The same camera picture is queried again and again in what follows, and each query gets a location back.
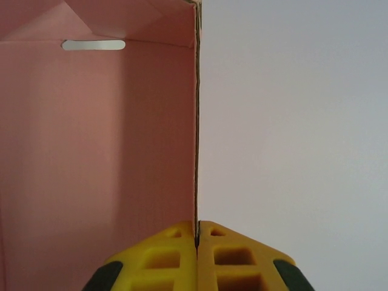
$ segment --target black rubber grip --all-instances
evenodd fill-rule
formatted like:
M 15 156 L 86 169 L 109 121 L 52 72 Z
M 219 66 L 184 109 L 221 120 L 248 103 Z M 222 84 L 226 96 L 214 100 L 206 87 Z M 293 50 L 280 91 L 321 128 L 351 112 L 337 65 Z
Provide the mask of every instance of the black rubber grip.
M 98 268 L 82 291 L 110 291 L 122 267 L 122 262 L 114 261 Z
M 274 260 L 273 264 L 290 291 L 314 291 L 297 266 L 282 259 Z

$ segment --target yellow tool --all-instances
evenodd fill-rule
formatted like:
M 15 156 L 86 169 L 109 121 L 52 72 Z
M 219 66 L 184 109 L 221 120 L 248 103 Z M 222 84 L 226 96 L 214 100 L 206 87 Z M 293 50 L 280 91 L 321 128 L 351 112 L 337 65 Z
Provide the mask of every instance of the yellow tool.
M 82 291 L 313 291 L 289 256 L 210 221 L 181 222 L 109 258 Z

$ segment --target white background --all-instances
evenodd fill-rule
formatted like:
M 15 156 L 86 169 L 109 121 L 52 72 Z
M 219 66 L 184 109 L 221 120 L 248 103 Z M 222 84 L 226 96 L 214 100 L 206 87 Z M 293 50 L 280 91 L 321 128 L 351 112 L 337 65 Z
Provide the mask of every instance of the white background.
M 388 290 L 388 1 L 203 3 L 199 218 Z

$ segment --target corrugated cardboard edge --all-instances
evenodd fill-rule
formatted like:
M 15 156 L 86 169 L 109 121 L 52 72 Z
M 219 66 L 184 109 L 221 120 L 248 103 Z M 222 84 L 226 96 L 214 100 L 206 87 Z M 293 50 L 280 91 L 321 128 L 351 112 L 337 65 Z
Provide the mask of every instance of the corrugated cardboard edge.
M 184 0 L 185 2 L 195 5 L 195 174 L 194 174 L 194 237 L 195 244 L 199 241 L 198 225 L 198 161 L 199 161 L 199 51 L 201 46 L 202 30 L 202 0 Z

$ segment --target pink cardboard box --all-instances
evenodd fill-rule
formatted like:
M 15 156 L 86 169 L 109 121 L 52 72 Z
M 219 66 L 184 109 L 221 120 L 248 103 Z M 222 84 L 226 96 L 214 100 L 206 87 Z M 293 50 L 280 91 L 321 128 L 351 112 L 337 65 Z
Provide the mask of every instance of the pink cardboard box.
M 79 291 L 111 254 L 195 223 L 200 8 L 0 1 L 0 290 Z

